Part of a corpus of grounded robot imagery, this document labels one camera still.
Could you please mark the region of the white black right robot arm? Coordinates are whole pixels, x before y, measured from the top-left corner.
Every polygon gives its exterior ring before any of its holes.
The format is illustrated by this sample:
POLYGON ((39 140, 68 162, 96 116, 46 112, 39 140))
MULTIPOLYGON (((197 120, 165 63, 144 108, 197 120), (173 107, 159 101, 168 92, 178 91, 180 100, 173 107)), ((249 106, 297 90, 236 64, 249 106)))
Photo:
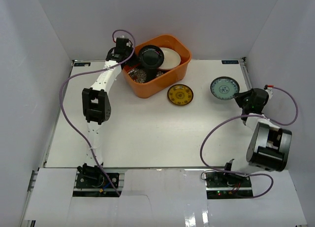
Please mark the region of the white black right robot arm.
POLYGON ((275 125, 263 114, 263 108, 271 99, 273 86, 263 89, 253 88, 237 93, 234 99, 242 109, 241 120, 252 131, 244 159, 228 161, 222 175, 223 183, 234 187, 240 181, 240 175, 265 171, 281 172, 287 165, 292 132, 275 125))

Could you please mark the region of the black round plate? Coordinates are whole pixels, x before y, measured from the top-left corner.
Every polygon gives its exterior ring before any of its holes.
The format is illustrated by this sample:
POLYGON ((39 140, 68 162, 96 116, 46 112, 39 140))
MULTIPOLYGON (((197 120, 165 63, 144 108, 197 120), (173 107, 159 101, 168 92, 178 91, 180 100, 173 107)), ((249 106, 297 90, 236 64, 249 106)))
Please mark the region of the black round plate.
POLYGON ((164 62, 164 53, 155 45, 146 45, 138 53, 139 62, 146 69, 157 69, 164 62))

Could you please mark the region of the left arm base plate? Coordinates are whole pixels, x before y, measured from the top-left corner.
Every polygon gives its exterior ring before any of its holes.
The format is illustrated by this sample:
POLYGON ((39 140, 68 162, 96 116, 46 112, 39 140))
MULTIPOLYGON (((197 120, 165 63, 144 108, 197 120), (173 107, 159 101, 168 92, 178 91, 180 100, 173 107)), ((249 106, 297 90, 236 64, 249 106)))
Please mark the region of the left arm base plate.
POLYGON ((120 187, 120 173, 90 172, 87 174, 77 173, 73 197, 119 197, 122 188, 120 187))

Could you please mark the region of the blue patterned round plate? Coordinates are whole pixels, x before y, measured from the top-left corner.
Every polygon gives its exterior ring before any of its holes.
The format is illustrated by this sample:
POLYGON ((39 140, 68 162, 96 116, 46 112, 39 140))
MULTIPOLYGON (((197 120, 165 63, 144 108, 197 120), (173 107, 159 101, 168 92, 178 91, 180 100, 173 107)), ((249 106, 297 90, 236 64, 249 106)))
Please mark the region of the blue patterned round plate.
POLYGON ((240 86, 235 79, 222 76, 212 81, 210 91, 218 99, 230 100, 234 99, 235 95, 239 93, 240 86))

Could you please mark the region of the black square floral plate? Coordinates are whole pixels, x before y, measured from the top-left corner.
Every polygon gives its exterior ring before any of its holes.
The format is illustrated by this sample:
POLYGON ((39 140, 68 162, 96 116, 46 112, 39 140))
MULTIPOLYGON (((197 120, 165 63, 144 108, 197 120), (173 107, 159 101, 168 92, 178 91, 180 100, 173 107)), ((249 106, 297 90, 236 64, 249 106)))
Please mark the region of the black square floral plate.
POLYGON ((159 69, 146 69, 142 66, 137 66, 128 72, 129 77, 136 83, 148 83, 164 74, 164 71, 159 69))

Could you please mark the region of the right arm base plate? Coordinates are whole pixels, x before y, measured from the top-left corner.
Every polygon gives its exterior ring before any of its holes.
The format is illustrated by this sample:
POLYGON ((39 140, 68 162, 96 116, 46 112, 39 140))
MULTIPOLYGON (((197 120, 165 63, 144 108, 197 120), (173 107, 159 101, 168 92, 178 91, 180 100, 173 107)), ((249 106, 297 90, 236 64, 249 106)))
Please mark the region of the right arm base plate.
POLYGON ((205 182, 208 200, 252 198, 249 177, 206 170, 200 175, 205 182))

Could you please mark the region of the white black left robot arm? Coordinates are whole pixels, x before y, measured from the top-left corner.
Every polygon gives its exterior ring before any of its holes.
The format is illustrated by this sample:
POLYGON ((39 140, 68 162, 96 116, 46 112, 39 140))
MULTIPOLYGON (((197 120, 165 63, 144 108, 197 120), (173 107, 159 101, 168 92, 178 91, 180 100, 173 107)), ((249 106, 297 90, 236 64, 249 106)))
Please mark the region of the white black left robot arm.
POLYGON ((87 121, 89 143, 86 160, 77 169, 93 187, 100 187, 105 181, 98 166, 103 163, 100 131, 111 116, 108 94, 123 66, 134 56, 134 48, 128 38, 118 37, 115 43, 116 46, 107 54, 104 71, 89 88, 82 91, 83 114, 87 121))

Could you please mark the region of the yellow patterned round plate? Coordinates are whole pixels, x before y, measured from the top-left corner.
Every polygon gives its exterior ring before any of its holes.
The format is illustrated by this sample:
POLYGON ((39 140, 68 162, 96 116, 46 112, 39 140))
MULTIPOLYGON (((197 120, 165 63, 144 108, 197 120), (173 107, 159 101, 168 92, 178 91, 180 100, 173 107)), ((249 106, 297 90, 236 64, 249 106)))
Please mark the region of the yellow patterned round plate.
POLYGON ((167 91, 167 98, 175 106, 186 106, 194 97, 192 89, 184 84, 175 84, 167 91))

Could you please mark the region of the cream round plate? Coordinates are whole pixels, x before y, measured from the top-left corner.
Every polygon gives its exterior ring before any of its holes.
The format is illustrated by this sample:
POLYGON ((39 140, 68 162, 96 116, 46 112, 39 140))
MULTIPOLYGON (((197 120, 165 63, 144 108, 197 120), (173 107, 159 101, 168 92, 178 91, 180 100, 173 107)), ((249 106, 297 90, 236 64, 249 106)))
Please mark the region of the cream round plate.
POLYGON ((161 47, 161 50, 164 54, 164 60, 162 65, 158 67, 159 69, 171 70, 180 65, 181 57, 176 51, 165 47, 161 47))

